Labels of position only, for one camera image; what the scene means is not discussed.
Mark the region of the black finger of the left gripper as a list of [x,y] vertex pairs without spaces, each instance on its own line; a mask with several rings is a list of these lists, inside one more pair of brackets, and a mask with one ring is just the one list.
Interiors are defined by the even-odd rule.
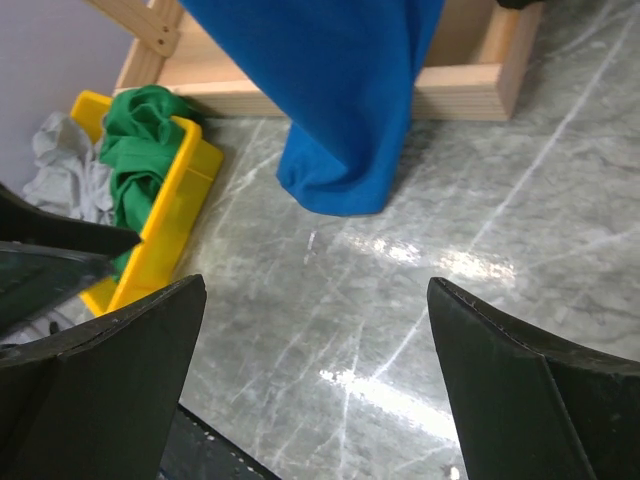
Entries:
[[1,328],[16,330],[115,272],[128,229],[40,210],[1,188]]

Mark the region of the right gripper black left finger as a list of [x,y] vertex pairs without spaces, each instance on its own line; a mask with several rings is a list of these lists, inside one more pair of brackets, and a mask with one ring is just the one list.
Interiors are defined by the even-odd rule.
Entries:
[[155,478],[206,298],[191,275],[2,351],[2,478]]

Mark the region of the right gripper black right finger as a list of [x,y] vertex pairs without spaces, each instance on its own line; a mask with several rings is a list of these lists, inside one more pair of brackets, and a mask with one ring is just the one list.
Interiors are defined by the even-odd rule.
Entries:
[[471,479],[636,479],[639,364],[434,277],[430,324]]

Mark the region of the green tank top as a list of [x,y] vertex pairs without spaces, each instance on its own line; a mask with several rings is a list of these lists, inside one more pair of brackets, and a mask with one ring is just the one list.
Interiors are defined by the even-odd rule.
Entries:
[[142,232],[184,139],[175,116],[200,118],[186,100],[158,85],[113,99],[103,120],[99,161],[111,168],[114,226]]

